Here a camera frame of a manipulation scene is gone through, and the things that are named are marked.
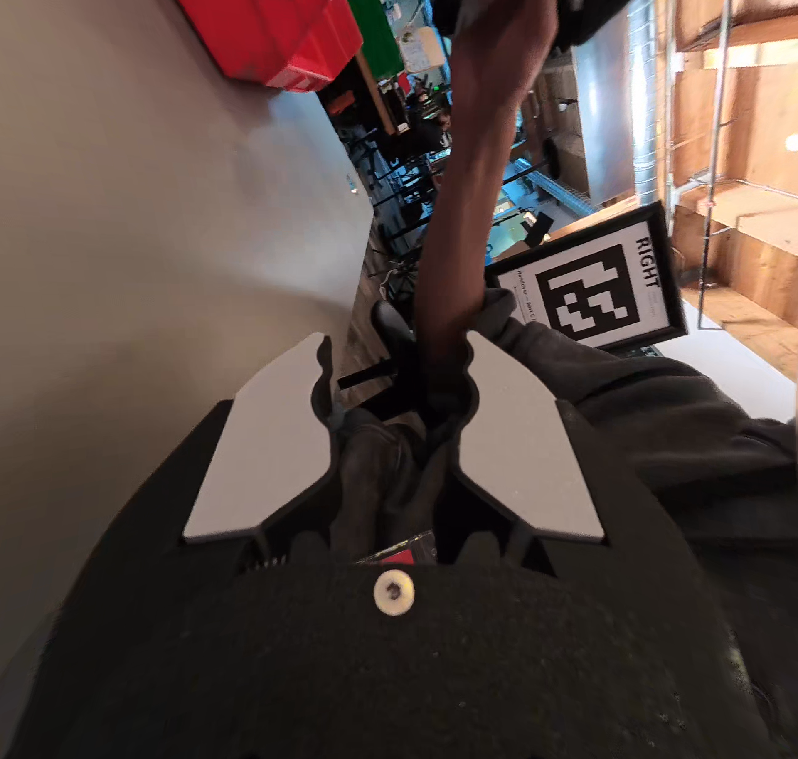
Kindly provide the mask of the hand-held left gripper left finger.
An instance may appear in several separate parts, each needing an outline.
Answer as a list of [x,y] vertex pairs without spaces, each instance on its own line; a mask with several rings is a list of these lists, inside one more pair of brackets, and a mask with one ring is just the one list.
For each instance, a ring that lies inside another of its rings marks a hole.
[[188,543],[252,535],[330,471],[332,342],[312,333],[234,396],[184,527]]

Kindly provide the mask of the person's right forearm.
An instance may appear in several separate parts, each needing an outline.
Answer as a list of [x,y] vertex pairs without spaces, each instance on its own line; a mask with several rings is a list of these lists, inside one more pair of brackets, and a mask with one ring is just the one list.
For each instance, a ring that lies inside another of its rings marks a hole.
[[508,94],[500,76],[466,90],[453,86],[453,147],[424,237],[414,297],[416,340],[424,361],[445,363],[461,352],[484,302],[484,255],[515,114],[541,69],[534,64]]

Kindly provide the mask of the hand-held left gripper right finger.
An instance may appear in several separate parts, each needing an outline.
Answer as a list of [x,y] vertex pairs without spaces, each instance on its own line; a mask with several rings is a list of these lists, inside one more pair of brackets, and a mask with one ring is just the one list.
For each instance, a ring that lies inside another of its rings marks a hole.
[[605,532],[553,393],[524,365],[468,332],[473,413],[458,439],[458,469],[533,532],[600,543]]

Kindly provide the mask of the wooden table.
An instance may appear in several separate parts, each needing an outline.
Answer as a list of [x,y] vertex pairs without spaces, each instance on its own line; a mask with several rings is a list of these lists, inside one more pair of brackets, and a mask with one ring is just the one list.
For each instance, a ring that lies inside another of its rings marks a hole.
[[374,130],[387,136],[400,133],[362,49],[317,96],[342,143]]

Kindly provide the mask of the person's black chair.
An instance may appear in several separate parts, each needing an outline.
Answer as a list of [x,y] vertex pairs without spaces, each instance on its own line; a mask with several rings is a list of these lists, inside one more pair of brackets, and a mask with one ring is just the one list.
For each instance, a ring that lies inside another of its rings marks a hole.
[[338,388],[345,391],[377,379],[388,380],[390,389],[402,390],[416,385],[420,356],[416,337],[410,326],[400,312],[384,300],[374,303],[370,320],[387,356],[363,370],[340,377],[337,381]]

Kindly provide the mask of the printed marker board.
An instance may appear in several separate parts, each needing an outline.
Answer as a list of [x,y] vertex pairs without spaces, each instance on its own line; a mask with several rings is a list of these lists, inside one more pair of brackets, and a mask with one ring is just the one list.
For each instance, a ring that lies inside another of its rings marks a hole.
[[661,201],[486,266],[512,315],[613,354],[688,334]]

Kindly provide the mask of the silver ventilation duct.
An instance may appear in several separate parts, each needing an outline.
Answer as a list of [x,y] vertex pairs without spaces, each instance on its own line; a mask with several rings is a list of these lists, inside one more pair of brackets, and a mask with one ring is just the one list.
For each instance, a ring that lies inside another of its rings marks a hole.
[[634,194],[657,199],[655,0],[631,0],[572,49],[593,205]]

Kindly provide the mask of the red plastic bin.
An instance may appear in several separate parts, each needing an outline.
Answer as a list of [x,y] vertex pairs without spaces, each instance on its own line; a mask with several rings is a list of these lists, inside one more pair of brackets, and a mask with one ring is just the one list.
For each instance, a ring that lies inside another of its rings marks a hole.
[[361,50],[347,0],[175,0],[225,77],[316,93]]

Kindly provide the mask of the person's right hand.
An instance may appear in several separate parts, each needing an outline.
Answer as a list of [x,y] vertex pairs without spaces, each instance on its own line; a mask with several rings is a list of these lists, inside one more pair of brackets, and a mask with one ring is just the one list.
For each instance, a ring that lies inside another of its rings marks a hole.
[[486,96],[519,102],[538,76],[558,28],[557,0],[463,0],[451,70],[457,108]]

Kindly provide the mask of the green box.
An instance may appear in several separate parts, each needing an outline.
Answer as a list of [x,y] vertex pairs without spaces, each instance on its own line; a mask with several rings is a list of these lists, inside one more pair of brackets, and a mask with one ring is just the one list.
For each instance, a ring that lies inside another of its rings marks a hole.
[[376,81],[404,71],[404,60],[380,0],[347,0],[361,32],[362,52]]

